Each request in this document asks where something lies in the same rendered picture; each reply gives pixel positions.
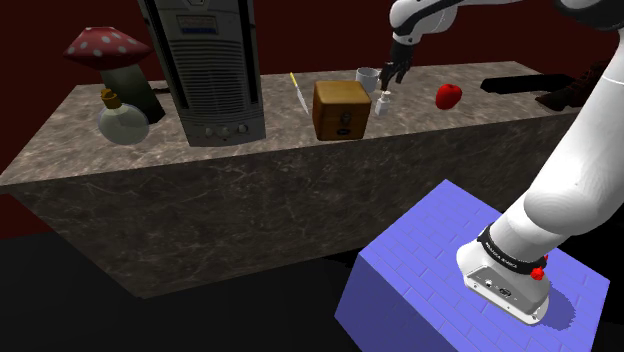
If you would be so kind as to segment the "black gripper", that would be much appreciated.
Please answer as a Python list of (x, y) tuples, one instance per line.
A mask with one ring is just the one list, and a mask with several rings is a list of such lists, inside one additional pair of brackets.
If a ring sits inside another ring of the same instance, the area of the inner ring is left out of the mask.
[(413, 62), (414, 46), (393, 41), (390, 50), (390, 61), (385, 62), (379, 75), (381, 82), (380, 90), (387, 91), (388, 85), (394, 75), (395, 82), (401, 84), (405, 74)]

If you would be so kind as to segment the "white mug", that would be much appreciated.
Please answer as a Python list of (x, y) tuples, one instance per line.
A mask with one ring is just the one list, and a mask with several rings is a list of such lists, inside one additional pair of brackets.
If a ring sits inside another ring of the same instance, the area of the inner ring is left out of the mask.
[(355, 80), (360, 82), (364, 90), (371, 94), (375, 91), (381, 71), (371, 67), (360, 67), (356, 70)]

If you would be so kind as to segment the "red apple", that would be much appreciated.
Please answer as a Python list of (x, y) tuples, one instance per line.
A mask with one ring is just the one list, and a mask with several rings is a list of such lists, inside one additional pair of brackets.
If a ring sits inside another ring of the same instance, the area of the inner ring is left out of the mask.
[(462, 98), (462, 89), (453, 84), (443, 84), (439, 87), (436, 97), (435, 105), (440, 110), (452, 109)]

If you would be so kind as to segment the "brown wooden box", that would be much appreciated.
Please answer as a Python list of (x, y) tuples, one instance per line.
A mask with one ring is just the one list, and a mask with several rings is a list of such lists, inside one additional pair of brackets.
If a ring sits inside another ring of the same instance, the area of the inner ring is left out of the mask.
[(359, 81), (316, 81), (312, 121), (317, 139), (319, 141), (362, 139), (371, 105), (371, 98)]

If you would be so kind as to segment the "long flat black object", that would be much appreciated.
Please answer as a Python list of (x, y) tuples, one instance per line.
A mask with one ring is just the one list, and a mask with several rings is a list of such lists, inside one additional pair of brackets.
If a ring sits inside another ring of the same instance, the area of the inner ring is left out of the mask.
[(515, 94), (562, 89), (575, 79), (566, 74), (534, 74), (484, 79), (480, 88), (488, 93)]

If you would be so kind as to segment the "dark brown boot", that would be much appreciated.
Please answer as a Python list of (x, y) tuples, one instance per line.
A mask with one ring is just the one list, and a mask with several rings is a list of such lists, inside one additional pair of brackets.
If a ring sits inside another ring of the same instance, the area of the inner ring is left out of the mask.
[(582, 107), (608, 64), (607, 60), (597, 61), (571, 84), (557, 91), (538, 96), (535, 100), (542, 106), (554, 111), (562, 111), (566, 106), (572, 108)]

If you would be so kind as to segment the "grey computer tower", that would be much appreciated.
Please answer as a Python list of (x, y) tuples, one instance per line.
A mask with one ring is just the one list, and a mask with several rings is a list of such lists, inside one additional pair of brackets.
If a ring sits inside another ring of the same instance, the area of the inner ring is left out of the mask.
[(137, 0), (192, 147), (262, 140), (253, 0)]

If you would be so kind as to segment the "blue brick-patterned robot stand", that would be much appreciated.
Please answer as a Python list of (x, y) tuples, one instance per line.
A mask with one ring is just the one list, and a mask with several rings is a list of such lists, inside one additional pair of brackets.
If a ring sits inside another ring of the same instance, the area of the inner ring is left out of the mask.
[(499, 215), (441, 182), (358, 254), (336, 320), (362, 352), (591, 352), (610, 282), (565, 252), (535, 325), (466, 288), (456, 252)]

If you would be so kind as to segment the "round glass flask with cork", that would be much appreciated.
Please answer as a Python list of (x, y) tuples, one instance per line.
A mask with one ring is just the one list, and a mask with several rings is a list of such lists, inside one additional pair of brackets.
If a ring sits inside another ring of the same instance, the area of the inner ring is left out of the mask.
[(105, 107), (98, 117), (98, 129), (110, 142), (134, 145), (142, 142), (149, 133), (145, 114), (133, 105), (122, 103), (111, 89), (103, 89), (100, 98)]

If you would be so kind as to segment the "red white-spotted mushroom figure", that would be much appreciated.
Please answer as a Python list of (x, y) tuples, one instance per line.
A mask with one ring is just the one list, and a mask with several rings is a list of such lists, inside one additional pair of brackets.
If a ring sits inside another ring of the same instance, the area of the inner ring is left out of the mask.
[(165, 111), (139, 67), (152, 52), (146, 44), (114, 27), (86, 27), (64, 50), (63, 57), (98, 71), (105, 87), (122, 103), (135, 106), (155, 124)]

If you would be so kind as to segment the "yellow-handled knife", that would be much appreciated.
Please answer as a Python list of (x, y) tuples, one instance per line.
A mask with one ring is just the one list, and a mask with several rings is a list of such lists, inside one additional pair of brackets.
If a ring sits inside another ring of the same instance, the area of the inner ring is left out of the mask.
[(290, 72), (290, 73), (289, 73), (289, 75), (290, 75), (290, 78), (291, 78), (291, 80), (292, 80), (292, 83), (293, 83), (293, 85), (294, 85), (294, 87), (295, 87), (295, 89), (296, 89), (298, 100), (299, 100), (299, 102), (300, 102), (300, 104), (301, 104), (301, 106), (302, 106), (302, 108), (303, 108), (304, 112), (305, 112), (307, 115), (309, 115), (309, 114), (310, 114), (310, 113), (309, 113), (309, 109), (308, 109), (308, 107), (307, 107), (306, 101), (305, 101), (305, 99), (304, 99), (304, 97), (303, 97), (302, 91), (301, 91), (301, 89), (300, 89), (300, 87), (299, 87), (299, 85), (298, 85), (298, 83), (297, 83), (297, 80), (296, 80), (296, 78), (295, 78), (295, 76), (294, 76), (293, 72)]

